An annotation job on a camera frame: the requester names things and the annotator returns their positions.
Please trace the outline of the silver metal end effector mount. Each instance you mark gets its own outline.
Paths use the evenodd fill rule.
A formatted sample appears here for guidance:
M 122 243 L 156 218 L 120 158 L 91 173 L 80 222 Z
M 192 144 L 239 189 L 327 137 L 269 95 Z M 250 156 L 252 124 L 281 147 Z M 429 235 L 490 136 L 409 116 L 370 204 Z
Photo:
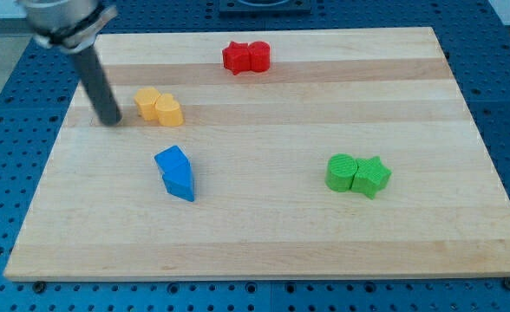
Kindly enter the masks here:
M 16 0 L 36 43 L 75 54 L 94 45 L 101 30 L 118 15 L 99 0 Z

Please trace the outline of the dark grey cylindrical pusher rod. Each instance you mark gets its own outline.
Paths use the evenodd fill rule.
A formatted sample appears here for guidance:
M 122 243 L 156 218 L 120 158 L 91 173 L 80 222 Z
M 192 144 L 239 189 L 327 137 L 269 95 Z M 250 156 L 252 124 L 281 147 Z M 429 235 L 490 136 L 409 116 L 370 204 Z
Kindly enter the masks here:
M 96 116 L 104 126 L 115 126 L 121 110 L 109 85 L 99 57 L 93 46 L 70 55 L 74 68 L 91 102 Z

